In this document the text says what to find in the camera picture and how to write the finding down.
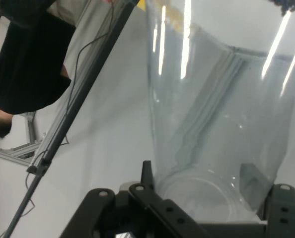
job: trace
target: black mount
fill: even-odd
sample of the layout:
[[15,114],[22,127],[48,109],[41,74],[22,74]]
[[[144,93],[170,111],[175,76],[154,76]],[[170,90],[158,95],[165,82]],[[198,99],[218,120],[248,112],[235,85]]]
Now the black mount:
[[117,195],[109,189],[90,191],[61,238],[295,238],[295,189],[274,185],[260,209],[264,224],[197,224],[171,200],[153,190],[150,161],[143,163],[141,183]]

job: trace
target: metal pole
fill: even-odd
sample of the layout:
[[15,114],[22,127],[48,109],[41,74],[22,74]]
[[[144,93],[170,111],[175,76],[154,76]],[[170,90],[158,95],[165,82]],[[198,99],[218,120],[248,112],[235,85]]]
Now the metal pole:
[[117,17],[117,19],[115,19],[115,24],[112,28],[112,31],[106,37],[106,41],[103,45],[103,48],[98,52],[98,56],[96,57],[96,60],[91,63],[89,73],[86,75],[85,83],[81,86],[80,91],[76,95],[75,100],[72,101],[72,104],[70,106],[70,109],[66,117],[63,118],[63,122],[60,124],[58,130],[56,131],[54,135],[54,138],[51,140],[51,144],[49,146],[48,152],[45,153],[45,156],[40,161],[38,165],[36,177],[34,178],[32,184],[30,185],[20,207],[18,208],[9,227],[7,228],[4,238],[9,238],[12,235],[29,200],[31,199],[42,176],[45,174],[48,167],[50,166],[54,155],[56,154],[58,148],[60,147],[61,142],[63,141],[77,113],[79,112],[82,104],[84,103],[89,91],[91,90],[91,87],[96,81],[102,67],[104,66],[104,63],[106,62],[108,56],[110,55],[110,52],[112,51],[113,46],[115,45],[123,27],[125,26],[133,8],[138,3],[138,1],[139,0],[124,0],[125,2],[124,7],[121,9],[121,13]]
[[21,218],[27,204],[29,203],[29,200],[32,198],[33,193],[34,193],[35,189],[37,188],[37,185],[39,184],[42,177],[43,177],[42,175],[35,176],[33,182],[29,186],[28,191],[25,194],[25,197],[22,200],[22,203],[20,204],[15,216],[13,217],[11,223],[9,224],[9,226],[8,226],[8,228],[7,228],[7,230],[6,230],[5,234],[4,234],[4,238],[10,237],[11,234],[13,233],[19,219]]

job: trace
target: white surface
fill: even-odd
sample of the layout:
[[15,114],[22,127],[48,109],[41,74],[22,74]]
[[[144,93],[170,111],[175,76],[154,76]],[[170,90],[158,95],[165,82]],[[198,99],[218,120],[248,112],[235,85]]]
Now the white surface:
[[[101,24],[102,18],[96,17],[105,15],[108,7],[91,1],[87,27],[80,26],[82,34],[72,42],[75,49],[66,61],[70,76],[77,52]],[[21,219],[13,238],[56,238],[89,190],[117,191],[123,182],[140,179],[142,161],[153,155],[145,19],[141,10],[133,12],[68,133],[71,144],[58,151],[33,196],[36,209]],[[38,113],[40,132],[48,128],[56,108],[52,105]],[[24,179],[24,167],[0,160],[0,234],[24,196]]]

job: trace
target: man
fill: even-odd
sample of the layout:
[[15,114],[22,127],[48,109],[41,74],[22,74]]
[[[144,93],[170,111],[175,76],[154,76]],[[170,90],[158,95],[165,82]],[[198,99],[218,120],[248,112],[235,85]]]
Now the man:
[[10,23],[0,52],[0,138],[13,115],[44,108],[68,88],[63,62],[74,30],[49,13],[33,28]]

